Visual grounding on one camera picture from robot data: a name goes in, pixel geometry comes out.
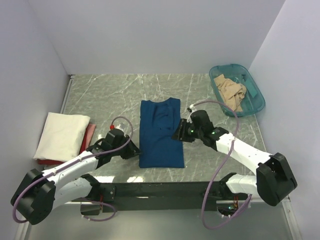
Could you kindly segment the blue t-shirt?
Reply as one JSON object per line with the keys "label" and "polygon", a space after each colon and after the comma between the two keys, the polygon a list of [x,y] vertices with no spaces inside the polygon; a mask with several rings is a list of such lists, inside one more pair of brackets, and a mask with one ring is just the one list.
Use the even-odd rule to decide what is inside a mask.
{"label": "blue t-shirt", "polygon": [[180,109],[181,100],[177,98],[141,101],[138,164],[141,169],[185,167],[183,143],[172,139],[180,123]]}

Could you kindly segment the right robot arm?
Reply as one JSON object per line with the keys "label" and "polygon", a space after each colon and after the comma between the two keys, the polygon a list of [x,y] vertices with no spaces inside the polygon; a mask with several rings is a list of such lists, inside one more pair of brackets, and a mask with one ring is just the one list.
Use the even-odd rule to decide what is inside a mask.
{"label": "right robot arm", "polygon": [[190,120],[182,118],[172,139],[187,143],[201,140],[205,146],[226,154],[254,173],[236,173],[227,178],[219,187],[221,197],[226,200],[239,193],[256,195],[274,207],[298,186],[283,154],[264,152],[236,138],[226,129],[215,127],[205,110],[192,112]]}

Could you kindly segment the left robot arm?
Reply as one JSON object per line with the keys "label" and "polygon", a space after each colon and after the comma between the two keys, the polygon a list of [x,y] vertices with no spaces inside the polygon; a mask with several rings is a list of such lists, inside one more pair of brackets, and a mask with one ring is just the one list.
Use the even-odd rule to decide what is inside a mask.
{"label": "left robot arm", "polygon": [[108,206],[115,188],[103,187],[90,172],[116,156],[124,160],[139,156],[141,150],[131,138],[114,128],[75,158],[48,170],[27,172],[10,201],[14,221],[36,225],[55,208],[77,199]]}

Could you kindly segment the pink folded t-shirt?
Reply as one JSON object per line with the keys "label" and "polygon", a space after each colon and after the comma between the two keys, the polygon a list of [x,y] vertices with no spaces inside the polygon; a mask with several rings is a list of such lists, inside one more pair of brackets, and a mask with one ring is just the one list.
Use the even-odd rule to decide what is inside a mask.
{"label": "pink folded t-shirt", "polygon": [[81,147],[79,150],[79,154],[81,154],[83,151],[85,151],[86,148],[90,145],[90,142],[91,142],[92,137],[94,135],[95,129],[96,129],[96,125],[91,124],[91,123],[89,123],[88,126],[86,127],[84,137],[82,140],[82,144],[81,144]]}

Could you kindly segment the beige garment in bin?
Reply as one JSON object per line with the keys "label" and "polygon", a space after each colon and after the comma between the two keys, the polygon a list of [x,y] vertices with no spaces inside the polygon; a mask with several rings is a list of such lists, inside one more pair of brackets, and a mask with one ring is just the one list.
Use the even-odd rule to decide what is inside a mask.
{"label": "beige garment in bin", "polygon": [[242,83],[236,83],[221,74],[214,79],[214,83],[223,102],[234,112],[242,112],[242,100],[245,98],[247,88]]}

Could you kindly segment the white folded t-shirt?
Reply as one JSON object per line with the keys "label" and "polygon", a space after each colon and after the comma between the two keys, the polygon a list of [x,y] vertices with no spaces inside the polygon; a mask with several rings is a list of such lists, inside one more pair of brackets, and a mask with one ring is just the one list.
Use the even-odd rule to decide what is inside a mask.
{"label": "white folded t-shirt", "polygon": [[65,160],[79,155],[90,117],[49,112],[33,159]]}

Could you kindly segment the teal plastic bin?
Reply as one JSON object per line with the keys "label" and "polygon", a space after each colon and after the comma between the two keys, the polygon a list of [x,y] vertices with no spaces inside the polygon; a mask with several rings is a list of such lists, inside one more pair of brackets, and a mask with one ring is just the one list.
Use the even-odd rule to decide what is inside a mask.
{"label": "teal plastic bin", "polygon": [[209,70],[209,77],[216,99],[224,103],[221,109],[225,115],[251,116],[266,106],[260,89],[244,66],[217,65]]}

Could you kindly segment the black base beam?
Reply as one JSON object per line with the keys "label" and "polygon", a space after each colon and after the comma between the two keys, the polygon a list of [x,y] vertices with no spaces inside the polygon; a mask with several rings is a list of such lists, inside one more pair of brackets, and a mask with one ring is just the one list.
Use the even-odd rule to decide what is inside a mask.
{"label": "black base beam", "polygon": [[[208,184],[206,181],[101,183],[100,193],[95,193],[89,199],[102,200],[117,211],[201,209]],[[232,203],[233,200],[246,200],[247,197],[245,193],[231,193],[224,184],[214,181],[205,211],[217,211],[217,201]],[[81,203],[81,214],[99,215],[100,205],[89,203]]]}

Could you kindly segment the red folded t-shirt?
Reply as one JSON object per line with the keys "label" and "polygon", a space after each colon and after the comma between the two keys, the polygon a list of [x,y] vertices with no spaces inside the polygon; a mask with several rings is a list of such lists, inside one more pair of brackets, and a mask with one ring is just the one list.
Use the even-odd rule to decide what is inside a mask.
{"label": "red folded t-shirt", "polygon": [[39,165],[48,165],[48,166],[53,166],[53,165],[60,165],[63,164],[73,158],[75,158],[76,155],[74,156],[68,156],[65,160],[52,160],[52,159],[37,159],[37,163]]}

